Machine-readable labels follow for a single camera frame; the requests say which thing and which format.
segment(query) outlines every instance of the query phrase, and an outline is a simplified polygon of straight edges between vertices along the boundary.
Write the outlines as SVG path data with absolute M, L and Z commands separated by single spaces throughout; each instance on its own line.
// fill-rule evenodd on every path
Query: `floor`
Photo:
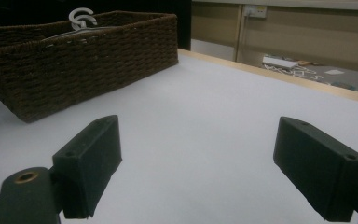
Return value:
M 195 39 L 191 40 L 191 51 L 229 61 L 233 61 L 234 59 L 234 48 Z M 288 76 L 305 78 L 326 85 L 358 91 L 358 72 L 349 69 L 313 63 L 305 66 L 298 66 L 293 69 L 282 69 L 270 65 L 266 66 L 260 62 L 260 67 Z

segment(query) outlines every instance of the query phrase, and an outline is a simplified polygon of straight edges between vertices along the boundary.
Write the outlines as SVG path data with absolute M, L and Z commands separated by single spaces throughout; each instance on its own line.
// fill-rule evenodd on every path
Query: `table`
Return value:
M 117 114 L 123 162 L 94 217 L 62 223 L 325 223 L 273 162 L 279 118 L 358 151 L 358 92 L 179 52 L 176 66 L 31 124 L 0 103 L 0 185 Z

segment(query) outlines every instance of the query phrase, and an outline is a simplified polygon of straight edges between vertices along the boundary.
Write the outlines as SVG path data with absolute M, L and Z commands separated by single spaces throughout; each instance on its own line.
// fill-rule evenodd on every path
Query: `wall outlet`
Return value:
M 243 15 L 249 17 L 266 18 L 267 6 L 245 5 Z

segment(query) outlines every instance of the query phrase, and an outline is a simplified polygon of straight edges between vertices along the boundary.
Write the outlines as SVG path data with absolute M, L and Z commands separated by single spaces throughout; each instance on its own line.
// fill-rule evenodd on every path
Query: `screw hole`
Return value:
M 37 172 L 27 172 L 27 173 L 24 173 L 24 174 L 20 175 L 19 177 L 17 177 L 15 183 L 16 184 L 24 184 L 24 183 L 33 181 L 38 176 L 39 176 L 39 174 Z

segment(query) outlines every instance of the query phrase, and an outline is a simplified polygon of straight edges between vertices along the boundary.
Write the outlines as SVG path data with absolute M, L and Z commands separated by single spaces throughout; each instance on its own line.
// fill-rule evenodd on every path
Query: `brown wicker basket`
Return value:
M 114 11 L 90 33 L 71 22 L 0 27 L 0 100 L 32 122 L 178 63 L 176 16 Z

